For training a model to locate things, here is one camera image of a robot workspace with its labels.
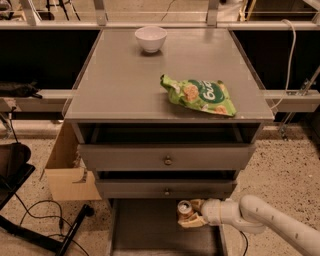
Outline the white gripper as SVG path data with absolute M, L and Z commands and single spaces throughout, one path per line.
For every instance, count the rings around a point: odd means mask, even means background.
M 183 217 L 178 220 L 178 224 L 183 228 L 197 228 L 208 225 L 221 225 L 222 216 L 221 211 L 223 208 L 223 202 L 218 199 L 192 199 L 190 201 L 192 208 L 195 211 L 200 212 L 194 213 L 191 216 Z

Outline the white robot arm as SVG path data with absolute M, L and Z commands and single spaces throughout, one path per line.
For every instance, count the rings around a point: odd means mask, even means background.
M 177 204 L 177 215 L 183 228 L 230 225 L 252 234 L 269 228 L 303 256 L 320 256 L 319 231 L 254 195 L 245 195 L 238 202 L 230 198 L 182 200 Z

